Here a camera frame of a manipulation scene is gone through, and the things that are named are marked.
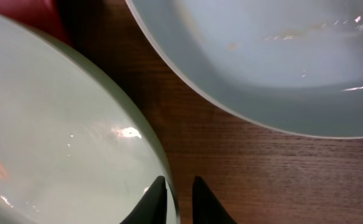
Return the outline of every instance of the light blue bowl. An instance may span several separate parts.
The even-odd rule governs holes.
[[[223,110],[286,133],[363,138],[363,2],[127,0],[162,59]]]

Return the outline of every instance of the wooden table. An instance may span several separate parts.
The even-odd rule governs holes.
[[[59,4],[75,48],[124,89],[156,131],[182,223],[192,223],[191,185],[201,175],[238,223],[363,224],[363,140],[291,136],[236,118],[167,67],[124,0]]]

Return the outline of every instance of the wood grain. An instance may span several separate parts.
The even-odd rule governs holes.
[[[70,1],[59,7],[75,47],[124,89],[161,140],[182,223],[192,223],[192,181],[201,175],[239,223],[363,224],[363,140],[291,136],[227,114],[166,66],[124,0]]]

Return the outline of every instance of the dark brown wooden surface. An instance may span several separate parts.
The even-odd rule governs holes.
[[[302,138],[233,117],[166,66],[124,0],[59,3],[75,48],[124,89],[156,131],[182,223],[192,223],[191,186],[201,175],[238,223],[363,224],[363,140]]]

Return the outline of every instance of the plate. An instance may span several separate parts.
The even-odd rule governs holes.
[[[363,1],[127,0],[162,59],[235,116],[363,138]]]
[[[13,223],[120,223],[166,155],[125,93],[85,57],[0,16],[0,216]]]

